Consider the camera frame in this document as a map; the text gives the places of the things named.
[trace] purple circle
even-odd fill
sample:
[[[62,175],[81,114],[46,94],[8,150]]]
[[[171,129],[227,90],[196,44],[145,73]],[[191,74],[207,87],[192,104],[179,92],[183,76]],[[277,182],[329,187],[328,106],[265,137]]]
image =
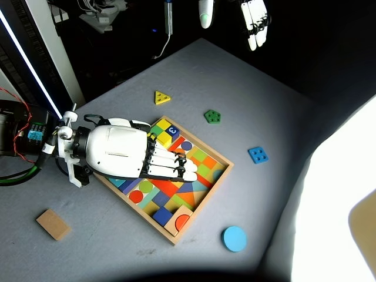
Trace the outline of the purple circle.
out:
[[[189,151],[190,149],[192,149],[192,143],[188,142],[188,141],[185,141],[182,143],[182,149],[185,150],[185,151]]]

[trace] yellow triangle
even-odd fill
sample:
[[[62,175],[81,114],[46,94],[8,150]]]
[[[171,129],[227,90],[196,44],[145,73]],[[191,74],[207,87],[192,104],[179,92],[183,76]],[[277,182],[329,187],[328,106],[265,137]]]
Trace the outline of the yellow triangle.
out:
[[[171,97],[162,93],[162,92],[159,92],[159,91],[156,91],[155,92],[155,105],[160,105],[162,103],[166,103],[168,101],[171,101]]]

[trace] wooden puzzle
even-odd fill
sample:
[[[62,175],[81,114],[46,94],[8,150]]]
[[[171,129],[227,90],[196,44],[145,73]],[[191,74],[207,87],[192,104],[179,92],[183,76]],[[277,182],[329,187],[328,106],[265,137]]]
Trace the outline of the wooden puzzle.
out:
[[[98,174],[96,177],[176,244],[231,171],[233,163],[166,116],[150,132],[167,150],[184,153],[197,165],[197,181],[107,179]]]

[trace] tabletop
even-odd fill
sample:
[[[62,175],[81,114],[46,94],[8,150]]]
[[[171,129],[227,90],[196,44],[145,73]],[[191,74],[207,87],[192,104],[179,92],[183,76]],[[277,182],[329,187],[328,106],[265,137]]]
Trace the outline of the tabletop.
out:
[[[156,106],[154,92],[172,97]],[[294,156],[299,118],[311,103],[256,68],[199,39],[77,110],[83,115],[153,123],[163,115],[234,163],[233,170],[181,241],[172,246],[92,177],[77,188],[53,160],[32,180],[0,189],[0,281],[109,281],[175,270],[246,273],[259,264],[280,212]],[[221,122],[203,114],[213,109]],[[262,146],[269,160],[254,164],[248,150]],[[28,164],[0,158],[2,175]],[[35,219],[53,209],[72,228],[55,241]],[[243,228],[245,250],[221,242],[229,226]]]

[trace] robotic hand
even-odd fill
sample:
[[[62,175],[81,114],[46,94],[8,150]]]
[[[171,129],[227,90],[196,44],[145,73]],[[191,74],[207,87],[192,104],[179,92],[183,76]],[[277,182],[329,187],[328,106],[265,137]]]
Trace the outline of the robotic hand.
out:
[[[65,112],[65,125],[58,127],[58,152],[64,158],[69,181],[81,187],[75,176],[75,167],[85,159],[94,172],[115,179],[149,178],[176,182],[197,180],[197,166],[181,153],[169,152],[156,141],[150,125],[137,120],[120,118],[104,119],[99,115],[85,115],[95,128],[78,127],[72,130],[71,123],[77,114]],[[98,118],[98,123],[89,118]]]

